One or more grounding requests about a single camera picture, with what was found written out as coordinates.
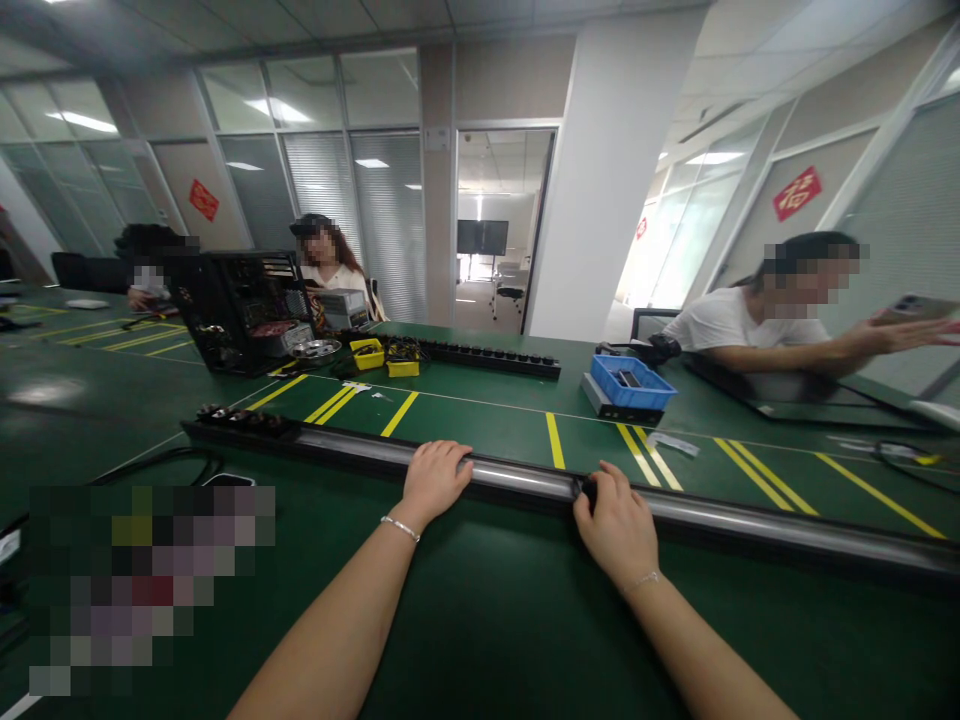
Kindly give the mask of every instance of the woman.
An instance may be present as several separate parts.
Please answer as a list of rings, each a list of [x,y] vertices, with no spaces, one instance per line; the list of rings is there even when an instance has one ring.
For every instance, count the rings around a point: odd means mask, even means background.
[[[472,450],[438,441],[414,453],[403,499],[300,616],[228,720],[349,720],[360,714],[420,536],[470,483],[473,463],[462,461]],[[580,536],[646,631],[690,714],[698,720],[796,720],[663,575],[649,506],[617,467],[601,462],[600,468],[591,476],[594,510],[586,494],[573,504]],[[425,697],[424,708],[431,701]]]
[[[367,278],[347,245],[343,231],[325,215],[307,213],[290,226],[297,236],[300,271],[308,292],[362,290],[371,319],[376,315],[367,290]]]
[[[831,339],[810,308],[835,302],[859,270],[860,245],[835,231],[805,233],[771,248],[756,274],[698,298],[663,333],[687,352],[740,373],[857,372],[875,356],[954,345],[949,320],[874,325],[866,320]]]

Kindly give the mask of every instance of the black power strip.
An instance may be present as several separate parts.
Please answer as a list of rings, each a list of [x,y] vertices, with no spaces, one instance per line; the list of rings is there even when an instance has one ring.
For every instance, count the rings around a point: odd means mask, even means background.
[[[502,370],[504,372],[535,375],[537,377],[556,380],[560,377],[560,363],[549,355],[528,355],[516,350],[501,350],[498,348],[481,347],[479,345],[460,345],[428,338],[409,335],[391,335],[390,333],[366,332],[350,330],[341,333],[345,340],[366,340],[377,338],[386,346],[390,340],[406,342],[416,341],[430,356],[438,362],[471,365],[488,370]]]

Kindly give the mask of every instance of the blue plastic basket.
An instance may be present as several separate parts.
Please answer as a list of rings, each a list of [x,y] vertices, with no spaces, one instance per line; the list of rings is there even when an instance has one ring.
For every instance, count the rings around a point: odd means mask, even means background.
[[[642,387],[630,388],[621,385],[616,378],[616,374],[621,370],[632,372]],[[610,402],[617,407],[663,410],[670,398],[677,394],[670,383],[633,357],[594,355],[590,375]]]

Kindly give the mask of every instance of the hand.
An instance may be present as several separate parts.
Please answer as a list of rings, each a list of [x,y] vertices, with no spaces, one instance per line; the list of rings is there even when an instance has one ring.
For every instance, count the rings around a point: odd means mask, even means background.
[[[153,295],[143,290],[127,290],[127,301],[130,303],[130,309],[134,312],[144,312],[150,309],[150,303],[154,300]]]
[[[901,325],[874,325],[868,320],[837,338],[847,357],[866,357],[912,350],[925,345],[957,345],[940,337],[950,332],[949,320],[922,320]]]
[[[590,515],[586,494],[573,504],[573,516],[590,555],[618,588],[659,568],[653,514],[640,493],[630,488],[620,468],[600,461],[597,504]]]
[[[450,509],[470,483],[473,462],[466,463],[460,472],[457,465],[471,452],[469,445],[452,440],[437,440],[417,448],[403,483],[403,500],[391,511],[391,517],[418,535],[422,533],[434,518]]]

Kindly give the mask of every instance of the white t-shirt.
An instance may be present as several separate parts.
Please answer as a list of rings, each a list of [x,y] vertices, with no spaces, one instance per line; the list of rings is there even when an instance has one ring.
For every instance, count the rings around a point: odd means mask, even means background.
[[[771,319],[757,325],[743,293],[743,288],[723,288],[697,298],[663,333],[687,352],[730,346],[812,345],[830,339],[823,323],[816,319]]]
[[[320,276],[320,268],[313,265],[301,265],[300,272],[304,280],[313,280],[324,290],[363,290],[363,299],[370,310],[370,295],[367,293],[367,283],[363,275],[341,264],[336,274],[326,282]]]

